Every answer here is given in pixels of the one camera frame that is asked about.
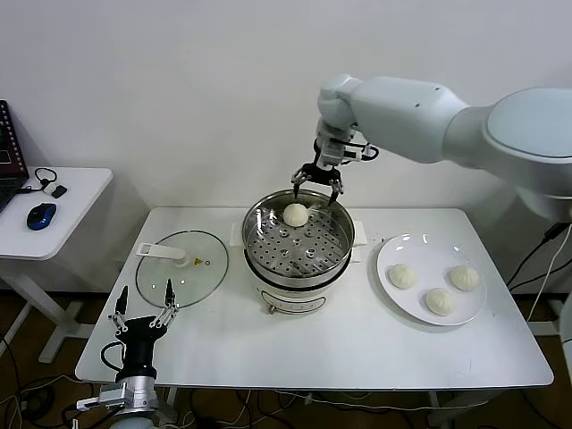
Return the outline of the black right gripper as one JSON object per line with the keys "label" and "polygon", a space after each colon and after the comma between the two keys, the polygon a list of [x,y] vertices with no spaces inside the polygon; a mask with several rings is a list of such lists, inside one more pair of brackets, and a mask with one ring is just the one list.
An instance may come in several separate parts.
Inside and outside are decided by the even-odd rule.
{"label": "black right gripper", "polygon": [[336,202],[338,196],[344,193],[344,187],[341,180],[341,173],[334,167],[321,168],[318,166],[320,154],[315,153],[314,160],[311,163],[305,163],[300,170],[295,171],[291,176],[293,185],[294,198],[298,198],[300,186],[307,180],[329,180],[332,193],[328,205]]}

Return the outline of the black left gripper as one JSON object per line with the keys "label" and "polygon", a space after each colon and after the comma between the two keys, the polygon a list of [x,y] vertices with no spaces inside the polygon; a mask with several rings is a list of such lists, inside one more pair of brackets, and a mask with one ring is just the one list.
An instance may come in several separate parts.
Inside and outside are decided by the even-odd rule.
{"label": "black left gripper", "polygon": [[117,340],[124,345],[122,368],[117,372],[116,379],[132,376],[156,379],[156,369],[153,367],[155,342],[166,334],[179,312],[172,280],[166,283],[165,308],[156,317],[149,315],[126,321],[128,294],[129,287],[125,285],[115,302],[114,312],[108,316],[115,326]]}

